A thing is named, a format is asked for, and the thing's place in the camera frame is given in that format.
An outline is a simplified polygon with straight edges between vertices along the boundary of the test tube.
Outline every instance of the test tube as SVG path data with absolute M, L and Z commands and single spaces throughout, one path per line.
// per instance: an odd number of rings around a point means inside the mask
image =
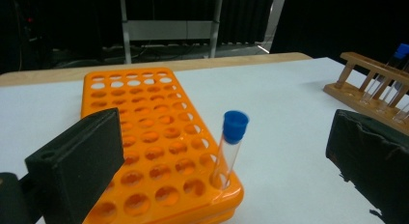
M 409 61 L 406 63 L 402 70 L 409 71 Z M 405 93 L 403 90 L 404 88 L 402 88 L 402 84 L 400 84 L 397 81 L 394 81 L 391 88 L 389 88 L 388 92 L 382 98 L 376 111 L 379 113 L 385 113 L 386 108 L 388 106 L 392 106 L 392 103 L 395 101 L 396 97 L 398 97 L 401 94 L 401 92 L 403 94 Z
M 405 124 L 405 120 L 409 117 L 409 102 L 399 111 L 396 115 L 394 115 L 393 120 L 400 124 Z
M 408 53 L 409 45 L 401 43 L 386 66 L 398 69 Z M 384 83 L 386 83 L 386 81 L 387 80 L 383 75 L 378 74 L 375 80 L 372 81 L 368 89 L 364 92 L 364 95 L 361 97 L 361 102 L 363 104 L 369 104 L 370 100 L 373 99 L 373 97 L 382 88 L 382 86 L 384 86 Z
M 249 123 L 249 118 L 240 111 L 228 111 L 224 118 L 219 152 L 210 176 L 210 183 L 218 189 L 225 189 L 229 186 L 232 167 Z

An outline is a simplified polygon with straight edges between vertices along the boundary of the wooden test tube rack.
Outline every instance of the wooden test tube rack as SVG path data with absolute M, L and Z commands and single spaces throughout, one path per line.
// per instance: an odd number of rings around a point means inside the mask
M 394 121 L 393 117 L 400 111 L 395 107 L 399 101 L 409 91 L 409 73 L 394 68 L 390 68 L 385 64 L 374 61 L 370 58 L 362 56 L 354 52 L 343 52 L 341 58 L 346 60 L 345 68 L 343 69 L 340 78 L 336 83 L 325 85 L 324 92 L 328 95 L 342 101 L 356 111 L 370 116 L 382 122 L 385 125 L 391 126 L 406 135 L 409 135 L 409 120 L 403 123 Z M 347 81 L 350 73 L 356 66 L 363 67 L 369 70 L 366 79 L 362 82 L 360 88 L 349 84 Z M 378 92 L 373 96 L 368 104 L 361 102 L 361 98 L 365 93 L 366 87 L 369 85 L 374 75 L 379 73 L 385 77 L 385 83 Z M 390 102 L 385 112 L 377 111 L 381 104 L 380 96 L 387 90 L 391 81 L 397 81 L 402 84 L 402 89 Z

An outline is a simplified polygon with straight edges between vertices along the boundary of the table edge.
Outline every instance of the table edge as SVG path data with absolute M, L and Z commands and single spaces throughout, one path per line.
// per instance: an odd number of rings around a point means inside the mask
M 290 52 L 251 56 L 178 60 L 170 62 L 137 63 L 131 65 L 111 65 L 100 67 L 54 70 L 13 71 L 0 75 L 0 87 L 81 80 L 87 73 L 99 70 L 104 71 L 166 67 L 173 71 L 183 71 L 290 62 L 308 59 L 312 58 L 304 53 Z

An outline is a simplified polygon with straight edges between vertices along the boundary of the blue cap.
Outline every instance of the blue cap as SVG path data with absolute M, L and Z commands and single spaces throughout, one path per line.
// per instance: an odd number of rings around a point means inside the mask
M 223 123 L 223 135 L 229 144 L 237 144 L 246 132 L 249 118 L 240 111 L 228 111 L 225 113 Z
M 398 59 L 402 59 L 409 54 L 409 44 L 401 43 L 400 46 L 397 48 L 394 56 Z

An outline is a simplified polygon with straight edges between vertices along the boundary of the white table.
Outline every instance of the white table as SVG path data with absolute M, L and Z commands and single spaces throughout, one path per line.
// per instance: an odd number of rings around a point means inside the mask
M 234 165 L 245 196 L 227 223 L 383 223 L 325 157 L 336 109 L 350 109 L 322 89 L 342 69 L 323 58 L 176 72 L 216 140 L 226 111 L 250 117 Z M 0 87 L 0 171 L 25 175 L 24 158 L 79 120 L 81 97 L 82 81 Z

